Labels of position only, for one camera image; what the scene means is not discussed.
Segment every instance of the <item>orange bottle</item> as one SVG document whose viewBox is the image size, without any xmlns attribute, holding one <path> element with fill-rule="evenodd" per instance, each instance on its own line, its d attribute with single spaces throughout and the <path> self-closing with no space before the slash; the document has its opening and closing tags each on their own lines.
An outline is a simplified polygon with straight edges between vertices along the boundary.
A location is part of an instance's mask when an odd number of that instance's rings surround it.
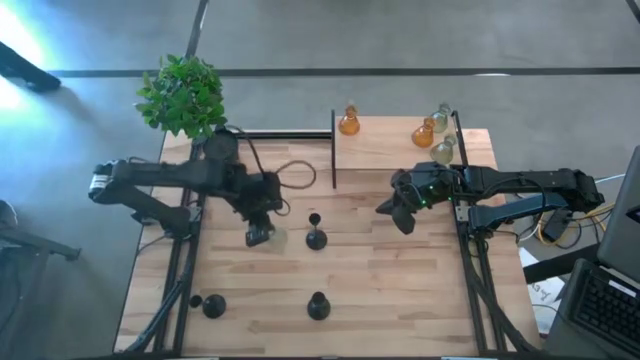
<svg viewBox="0 0 640 360">
<path fill-rule="evenodd" d="M 351 136 L 360 131 L 360 123 L 356 115 L 358 115 L 358 109 L 356 109 L 355 105 L 349 103 L 345 109 L 345 115 L 340 120 L 340 124 L 338 124 L 338 129 L 341 133 Z"/>
<path fill-rule="evenodd" d="M 420 148 L 428 148 L 433 144 L 433 128 L 436 122 L 432 117 L 424 118 L 422 126 L 416 129 L 411 135 L 411 140 Z"/>
</svg>

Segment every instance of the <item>wooden table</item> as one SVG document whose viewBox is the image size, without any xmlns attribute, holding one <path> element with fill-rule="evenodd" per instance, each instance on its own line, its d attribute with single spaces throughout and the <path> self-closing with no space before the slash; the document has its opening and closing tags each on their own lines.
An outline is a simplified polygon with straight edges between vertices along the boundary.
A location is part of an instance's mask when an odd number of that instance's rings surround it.
<svg viewBox="0 0 640 360">
<path fill-rule="evenodd" d="M 396 125 L 400 122 L 407 129 L 411 127 L 407 144 L 411 144 L 411 131 L 420 124 L 413 124 L 415 119 L 394 119 Z M 363 134 L 367 125 L 375 123 L 366 120 L 361 118 Z M 463 134 L 469 162 L 496 167 L 488 131 L 470 129 Z M 353 139 L 356 137 L 337 138 L 336 150 Z M 405 146 L 404 142 L 396 143 Z M 276 236 L 254 248 L 244 245 L 246 223 L 224 201 L 207 199 L 192 294 L 203 298 L 213 293 L 223 295 L 227 312 L 211 320 L 200 308 L 189 309 L 183 355 L 476 354 L 451 204 L 418 213 L 415 231 L 405 236 L 390 217 L 374 212 L 391 194 L 392 170 L 375 168 L 375 164 L 382 164 L 375 155 L 379 151 L 372 152 L 369 159 L 357 155 L 360 161 L 374 165 L 367 165 L 367 169 L 349 169 L 348 162 L 338 162 L 342 164 L 338 167 L 338 188 L 333 189 L 330 141 L 259 140 L 255 145 L 265 169 L 276 169 L 289 160 L 307 160 L 318 170 L 317 181 L 306 190 L 283 189 L 292 211 L 286 217 L 272 214 Z M 187 160 L 189 149 L 185 137 L 167 135 L 162 160 Z M 241 144 L 241 159 L 256 170 L 246 144 Z M 428 161 L 428 155 L 422 161 Z M 407 157 L 405 162 L 399 164 L 412 167 L 415 159 Z M 309 178 L 303 167 L 281 173 L 283 183 L 302 184 Z M 154 196 L 174 205 L 179 204 L 180 194 L 175 189 L 153 191 Z M 496 196 L 489 203 L 503 201 Z M 322 216 L 320 228 L 329 238 L 327 247 L 319 252 L 308 249 L 304 241 L 312 212 Z M 159 234 L 158 228 L 145 228 L 141 245 Z M 525 338 L 538 344 L 513 236 L 497 233 L 490 244 L 498 301 Z M 116 349 L 130 344 L 157 310 L 169 252 L 169 241 L 160 242 L 138 257 Z M 332 305 L 331 315 L 324 321 L 311 320 L 306 313 L 315 291 L 324 292 Z M 486 310 L 483 318 L 493 346 Z M 174 320 L 170 319 L 170 336 Z"/>
</svg>

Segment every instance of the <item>green leaves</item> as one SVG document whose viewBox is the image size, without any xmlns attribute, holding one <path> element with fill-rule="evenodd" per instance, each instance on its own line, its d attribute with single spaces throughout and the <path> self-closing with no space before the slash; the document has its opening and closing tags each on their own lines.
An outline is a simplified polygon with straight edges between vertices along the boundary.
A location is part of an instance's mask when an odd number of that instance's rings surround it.
<svg viewBox="0 0 640 360">
<path fill-rule="evenodd" d="M 189 138 L 212 136 L 215 125 L 224 125 L 222 83 L 214 67 L 197 57 L 167 55 L 160 58 L 161 70 L 155 79 L 142 76 L 143 87 L 136 94 L 146 102 L 135 108 L 152 128 L 160 127 Z"/>
</svg>

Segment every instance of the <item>laptop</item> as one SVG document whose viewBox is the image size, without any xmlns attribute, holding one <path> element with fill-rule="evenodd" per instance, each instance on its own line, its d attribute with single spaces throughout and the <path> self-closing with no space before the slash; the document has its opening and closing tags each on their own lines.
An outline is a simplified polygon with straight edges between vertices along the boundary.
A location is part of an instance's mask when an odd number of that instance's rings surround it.
<svg viewBox="0 0 640 360">
<path fill-rule="evenodd" d="M 553 355 L 640 359 L 640 146 L 631 157 L 597 258 L 578 260 L 545 349 Z"/>
</svg>

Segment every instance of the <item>concrete floor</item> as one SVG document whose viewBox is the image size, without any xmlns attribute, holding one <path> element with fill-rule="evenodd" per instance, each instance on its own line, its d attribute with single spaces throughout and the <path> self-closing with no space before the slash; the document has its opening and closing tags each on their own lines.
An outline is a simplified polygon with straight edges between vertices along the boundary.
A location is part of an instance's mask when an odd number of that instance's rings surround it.
<svg viewBox="0 0 640 360">
<path fill-rule="evenodd" d="M 155 68 L 160 55 L 184 53 L 197 5 L 4 0 L 0 41 L 45 69 Z M 220 68 L 638 66 L 640 24 L 624 0 L 212 1 L 197 55 Z M 348 99 L 378 115 L 426 114 L 446 100 L 464 127 L 490 130 L 503 170 L 603 177 L 624 172 L 640 143 L 640 75 L 223 83 L 228 118 L 249 129 L 328 128 L 330 109 Z M 140 79 L 63 84 L 40 96 L 0 78 L 0 198 L 29 231 L 83 248 L 78 262 L 52 259 L 20 359 L 111 351 L 141 229 L 124 207 L 87 199 L 91 171 L 131 155 L 156 159 L 163 139 L 131 106 Z M 619 184 L 602 186 L 609 200 Z"/>
</svg>

